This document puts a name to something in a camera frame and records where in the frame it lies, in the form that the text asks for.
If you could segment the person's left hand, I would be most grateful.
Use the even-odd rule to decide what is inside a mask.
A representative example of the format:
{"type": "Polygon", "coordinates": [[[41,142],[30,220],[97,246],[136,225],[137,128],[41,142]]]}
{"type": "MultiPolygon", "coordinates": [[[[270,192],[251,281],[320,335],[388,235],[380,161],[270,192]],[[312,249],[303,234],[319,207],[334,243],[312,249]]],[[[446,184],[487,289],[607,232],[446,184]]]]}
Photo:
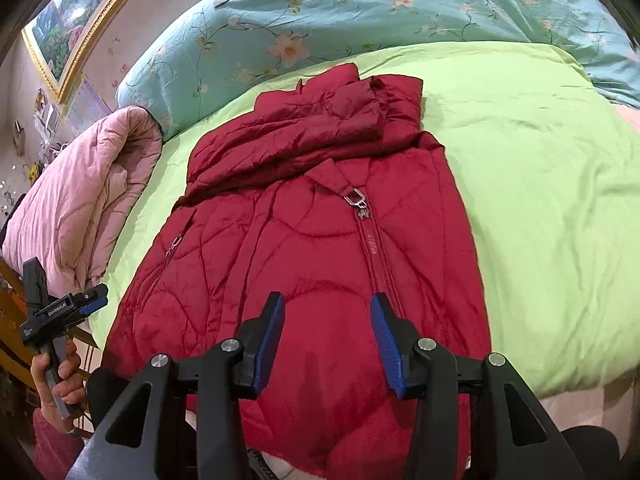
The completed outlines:
{"type": "Polygon", "coordinates": [[[58,367],[58,376],[62,382],[50,387],[46,379],[46,371],[50,366],[50,356],[47,353],[37,354],[32,358],[30,374],[34,381],[39,399],[40,412],[46,422],[62,434],[68,434],[73,430],[73,420],[77,418],[63,417],[56,400],[68,405],[83,404],[86,400],[84,378],[79,374],[80,356],[77,353],[76,344],[71,339],[65,341],[66,359],[58,367]]]}

